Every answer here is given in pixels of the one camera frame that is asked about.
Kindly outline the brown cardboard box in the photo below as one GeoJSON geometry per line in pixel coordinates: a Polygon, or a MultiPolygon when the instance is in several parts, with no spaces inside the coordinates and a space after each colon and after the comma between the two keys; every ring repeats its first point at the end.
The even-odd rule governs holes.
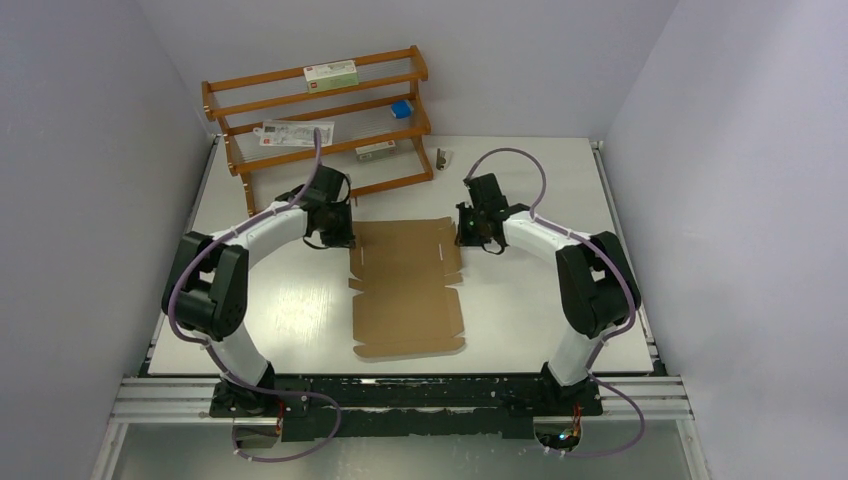
{"type": "Polygon", "coordinates": [[[452,218],[359,221],[350,251],[353,351],[364,359],[441,355],[465,346],[452,218]]]}

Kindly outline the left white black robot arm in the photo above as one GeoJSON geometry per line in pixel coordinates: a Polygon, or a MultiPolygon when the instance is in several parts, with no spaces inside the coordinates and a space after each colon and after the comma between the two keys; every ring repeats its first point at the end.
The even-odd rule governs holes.
{"type": "Polygon", "coordinates": [[[290,242],[320,237],[320,248],[350,249],[350,179],[317,165],[306,183],[248,220],[214,234],[191,231],[178,245],[162,296],[175,336],[199,345],[218,368],[233,409],[261,416],[277,400],[276,374],[245,324],[253,266],[290,242]]]}

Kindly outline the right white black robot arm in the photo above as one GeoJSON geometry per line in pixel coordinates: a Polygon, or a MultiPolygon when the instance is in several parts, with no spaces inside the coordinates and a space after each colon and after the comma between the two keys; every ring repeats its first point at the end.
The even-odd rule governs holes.
{"type": "Polygon", "coordinates": [[[489,173],[463,180],[470,201],[457,205],[456,244],[496,255],[516,247],[556,268],[568,327],[554,354],[543,364],[542,406],[562,414],[578,399],[577,386],[591,377],[604,344],[635,324],[641,294],[616,234],[595,235],[567,229],[542,218],[524,204],[511,205],[489,173]]]}

